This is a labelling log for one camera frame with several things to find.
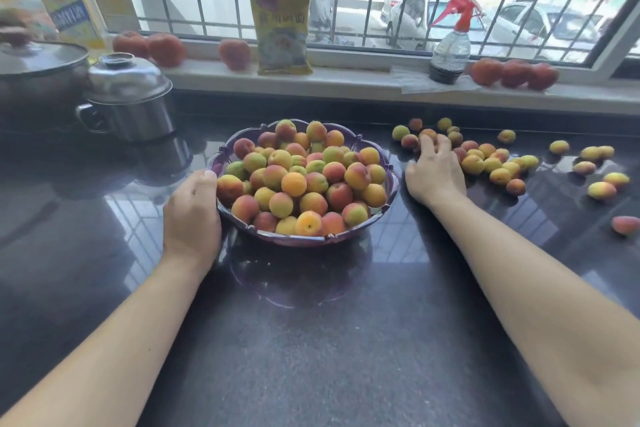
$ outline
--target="purple bowl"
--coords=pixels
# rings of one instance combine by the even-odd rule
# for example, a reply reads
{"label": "purple bowl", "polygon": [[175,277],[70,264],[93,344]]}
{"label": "purple bowl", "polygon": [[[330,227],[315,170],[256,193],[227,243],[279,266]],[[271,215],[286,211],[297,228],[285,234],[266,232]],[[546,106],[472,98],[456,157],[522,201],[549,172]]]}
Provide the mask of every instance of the purple bowl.
{"label": "purple bowl", "polygon": [[[291,120],[295,125],[298,131],[306,131],[307,130],[307,122],[301,120]],[[265,131],[275,131],[276,125],[278,122],[273,122],[271,124],[260,125],[260,128],[245,128],[237,132],[233,135],[227,143],[220,148],[220,151],[214,154],[209,160],[209,164],[207,164],[207,169],[211,169],[216,175],[221,176],[224,174],[225,169],[228,164],[238,160],[236,155],[234,154],[234,144],[238,139],[249,139],[252,142],[257,142],[258,137],[262,132]],[[243,230],[244,232],[258,237],[262,240],[265,240],[270,243],[275,243],[277,245],[283,246],[297,246],[297,247],[306,247],[306,246],[321,246],[327,245],[330,243],[340,243],[341,241],[348,240],[349,238],[356,237],[360,235],[364,229],[373,225],[377,220],[382,218],[382,215],[388,211],[391,207],[391,203],[396,197],[396,193],[398,191],[398,178],[396,174],[393,172],[393,165],[389,164],[387,157],[385,156],[383,150],[375,143],[369,142],[368,140],[363,140],[362,135],[356,135],[348,128],[343,127],[342,125],[338,125],[336,123],[325,123],[324,126],[327,130],[340,130],[342,135],[344,135],[344,145],[349,147],[354,151],[360,151],[365,147],[373,147],[378,150],[380,153],[380,165],[384,167],[387,172],[387,178],[385,179],[384,187],[387,191],[387,202],[379,209],[372,209],[372,216],[364,223],[360,223],[357,227],[353,227],[352,229],[348,229],[345,232],[342,232],[337,235],[328,235],[326,237],[300,237],[300,236],[288,236],[288,235],[280,235],[277,233],[269,233],[263,232],[261,230],[256,230],[253,225],[247,225],[243,221],[238,220],[235,216],[231,214],[231,211],[220,203],[218,200],[218,210],[220,214],[226,216],[237,228]]]}

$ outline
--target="yellow food package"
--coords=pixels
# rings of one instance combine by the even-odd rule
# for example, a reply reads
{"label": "yellow food package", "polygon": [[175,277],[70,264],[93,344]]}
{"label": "yellow food package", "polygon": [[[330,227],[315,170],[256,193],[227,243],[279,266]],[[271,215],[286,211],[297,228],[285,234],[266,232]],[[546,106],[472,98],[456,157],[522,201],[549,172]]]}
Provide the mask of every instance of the yellow food package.
{"label": "yellow food package", "polygon": [[307,35],[310,0],[251,0],[258,36],[258,74],[309,75]]}

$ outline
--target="person's right hand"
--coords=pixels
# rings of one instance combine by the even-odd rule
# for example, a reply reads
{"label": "person's right hand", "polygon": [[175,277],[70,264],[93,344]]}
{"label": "person's right hand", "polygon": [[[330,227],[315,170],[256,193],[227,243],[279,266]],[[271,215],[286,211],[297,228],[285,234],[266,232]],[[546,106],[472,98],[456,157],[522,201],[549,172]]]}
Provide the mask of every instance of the person's right hand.
{"label": "person's right hand", "polygon": [[439,203],[467,196],[465,177],[458,156],[451,151],[451,141],[438,134],[436,152],[430,137],[420,138],[422,153],[417,164],[407,165],[404,173],[406,187],[418,202],[433,208]]}
{"label": "person's right hand", "polygon": [[221,225],[213,171],[196,171],[164,205],[163,257],[158,269],[193,273],[202,280],[220,251]]}

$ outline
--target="person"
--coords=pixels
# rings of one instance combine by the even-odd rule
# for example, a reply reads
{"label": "person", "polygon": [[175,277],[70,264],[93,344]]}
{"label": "person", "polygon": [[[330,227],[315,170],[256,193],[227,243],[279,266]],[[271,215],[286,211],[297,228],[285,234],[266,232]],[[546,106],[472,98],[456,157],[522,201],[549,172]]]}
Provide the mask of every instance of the person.
{"label": "person", "polygon": [[[511,340],[570,427],[640,425],[640,322],[473,204],[451,142],[428,137],[409,193],[440,220]],[[220,251],[216,177],[192,174],[164,206],[147,280],[25,395],[0,427],[133,427],[198,285]]]}

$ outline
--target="white window sill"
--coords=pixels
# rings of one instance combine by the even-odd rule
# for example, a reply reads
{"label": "white window sill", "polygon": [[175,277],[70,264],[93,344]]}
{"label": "white window sill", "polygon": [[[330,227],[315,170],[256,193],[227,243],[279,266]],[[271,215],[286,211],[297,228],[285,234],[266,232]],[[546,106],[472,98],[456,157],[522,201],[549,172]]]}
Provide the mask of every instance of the white window sill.
{"label": "white window sill", "polygon": [[389,73],[361,69],[314,67],[312,75],[258,76],[255,64],[246,73],[236,73],[219,60],[188,59],[164,72],[183,90],[640,115],[640,82],[629,80],[598,86],[558,83],[544,93],[497,87],[402,94]]}

